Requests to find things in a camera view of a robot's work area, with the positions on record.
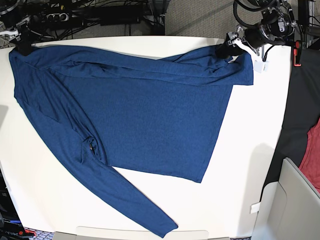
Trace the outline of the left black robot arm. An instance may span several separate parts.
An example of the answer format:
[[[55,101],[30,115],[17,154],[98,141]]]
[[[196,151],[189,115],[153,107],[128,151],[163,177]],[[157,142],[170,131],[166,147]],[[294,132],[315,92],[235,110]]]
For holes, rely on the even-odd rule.
[[[265,45],[295,47],[294,34],[297,22],[293,9],[286,0],[251,0],[249,7],[239,0],[232,5],[233,15],[239,25],[233,32],[226,34],[215,54],[220,59],[237,57],[245,52],[259,56],[259,50]],[[262,19],[249,24],[238,15],[238,7],[248,12],[260,12]]]

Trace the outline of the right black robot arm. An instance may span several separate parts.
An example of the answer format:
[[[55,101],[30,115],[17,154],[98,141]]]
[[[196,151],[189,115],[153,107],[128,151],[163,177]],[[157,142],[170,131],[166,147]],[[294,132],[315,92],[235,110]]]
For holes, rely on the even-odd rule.
[[[33,48],[30,40],[30,17],[23,12],[23,0],[0,1],[0,38],[15,45],[15,50],[23,56]]]

